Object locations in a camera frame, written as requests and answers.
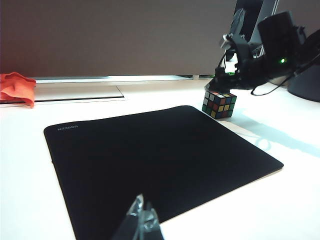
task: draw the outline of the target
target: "gray partition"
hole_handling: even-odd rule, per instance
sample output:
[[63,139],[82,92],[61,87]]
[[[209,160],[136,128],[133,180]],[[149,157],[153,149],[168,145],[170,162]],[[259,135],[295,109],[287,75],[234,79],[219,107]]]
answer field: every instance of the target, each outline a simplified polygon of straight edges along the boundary
[[2,0],[2,73],[212,74],[236,0]]

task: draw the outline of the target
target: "black mouse pad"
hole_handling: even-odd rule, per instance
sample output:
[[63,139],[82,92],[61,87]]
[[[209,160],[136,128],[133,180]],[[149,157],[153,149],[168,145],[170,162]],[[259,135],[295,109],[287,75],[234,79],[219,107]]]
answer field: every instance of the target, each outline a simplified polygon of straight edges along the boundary
[[191,106],[44,135],[78,240],[109,239],[140,193],[163,222],[283,167]]

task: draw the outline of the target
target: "rubik's cube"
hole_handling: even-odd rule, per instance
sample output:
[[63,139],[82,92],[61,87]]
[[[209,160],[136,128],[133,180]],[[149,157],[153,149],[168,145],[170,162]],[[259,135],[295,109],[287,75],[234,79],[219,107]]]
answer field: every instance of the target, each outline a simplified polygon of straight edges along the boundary
[[237,96],[232,93],[205,91],[202,111],[214,119],[231,117]]

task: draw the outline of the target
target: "colorful cube sticker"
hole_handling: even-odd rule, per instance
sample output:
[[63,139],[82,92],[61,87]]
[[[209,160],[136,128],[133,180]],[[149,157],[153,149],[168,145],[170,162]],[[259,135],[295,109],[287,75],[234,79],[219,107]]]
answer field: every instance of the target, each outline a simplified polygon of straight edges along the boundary
[[208,103],[207,103],[207,106],[209,108],[212,108],[213,105],[214,105],[214,102],[209,100]]
[[211,109],[209,107],[207,107],[205,112],[206,112],[206,114],[210,115],[211,114]]
[[222,112],[222,118],[228,117],[228,111],[223,111]]
[[235,108],[235,104],[234,103],[230,104],[229,110],[233,110],[234,108]]
[[213,118],[216,117],[216,112],[215,112],[215,111],[212,111],[212,112],[211,112],[211,117],[213,117]]
[[225,104],[230,104],[231,103],[231,97],[228,97],[226,100],[225,100]]
[[218,111],[219,106],[217,104],[213,104],[213,110]]
[[237,97],[233,96],[232,99],[231,99],[231,103],[234,104],[236,102],[236,100],[237,100]]
[[210,94],[210,97],[209,97],[209,99],[210,99],[211,101],[214,101],[214,99],[215,99],[215,95],[213,95],[213,94]]

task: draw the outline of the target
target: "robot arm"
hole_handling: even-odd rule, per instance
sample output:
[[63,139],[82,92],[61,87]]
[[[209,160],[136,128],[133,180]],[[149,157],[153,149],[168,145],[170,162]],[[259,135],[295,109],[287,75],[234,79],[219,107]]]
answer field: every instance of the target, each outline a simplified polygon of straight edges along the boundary
[[304,28],[294,26],[290,12],[266,18],[258,24],[258,30],[265,50],[258,58],[240,35],[223,36],[221,47],[236,51],[236,71],[228,74],[218,66],[207,90],[229,93],[230,89],[254,89],[277,77],[296,76],[319,63],[320,30],[306,38]]

